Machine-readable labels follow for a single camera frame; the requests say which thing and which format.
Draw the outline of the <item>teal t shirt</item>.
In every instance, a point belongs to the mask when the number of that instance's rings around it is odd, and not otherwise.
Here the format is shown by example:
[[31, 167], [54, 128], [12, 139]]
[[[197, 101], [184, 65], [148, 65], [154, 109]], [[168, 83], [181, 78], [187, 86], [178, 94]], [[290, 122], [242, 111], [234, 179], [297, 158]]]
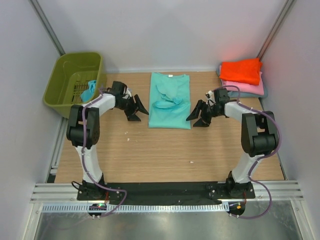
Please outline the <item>teal t shirt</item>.
[[149, 128], [191, 129], [190, 76], [153, 72], [149, 90]]

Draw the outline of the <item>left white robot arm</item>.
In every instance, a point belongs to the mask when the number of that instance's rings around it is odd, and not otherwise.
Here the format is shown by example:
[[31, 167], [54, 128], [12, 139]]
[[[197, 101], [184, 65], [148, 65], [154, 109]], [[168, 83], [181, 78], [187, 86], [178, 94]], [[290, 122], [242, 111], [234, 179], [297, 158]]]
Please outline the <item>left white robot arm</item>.
[[100, 168], [97, 143], [100, 138], [100, 117], [114, 108], [122, 110], [129, 122], [140, 122], [137, 113], [149, 115], [139, 96], [132, 95], [128, 86], [114, 81], [111, 87], [101, 88], [100, 94], [82, 105], [74, 104], [69, 113], [66, 137], [75, 147], [83, 171], [82, 183], [76, 188], [77, 199], [101, 200], [110, 191]]

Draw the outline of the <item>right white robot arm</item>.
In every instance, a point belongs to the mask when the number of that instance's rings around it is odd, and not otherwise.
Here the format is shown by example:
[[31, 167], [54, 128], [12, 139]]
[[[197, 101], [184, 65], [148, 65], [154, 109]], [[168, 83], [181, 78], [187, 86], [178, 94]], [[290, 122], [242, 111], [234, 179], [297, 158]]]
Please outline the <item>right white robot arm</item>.
[[195, 120], [194, 127], [209, 127], [212, 118], [224, 116], [241, 124], [240, 142], [243, 154], [224, 183], [210, 185], [212, 199], [254, 198], [252, 174], [260, 162], [276, 153], [281, 138], [271, 111], [250, 108], [237, 99], [231, 99], [224, 87], [206, 93], [207, 100], [199, 100], [186, 118]]

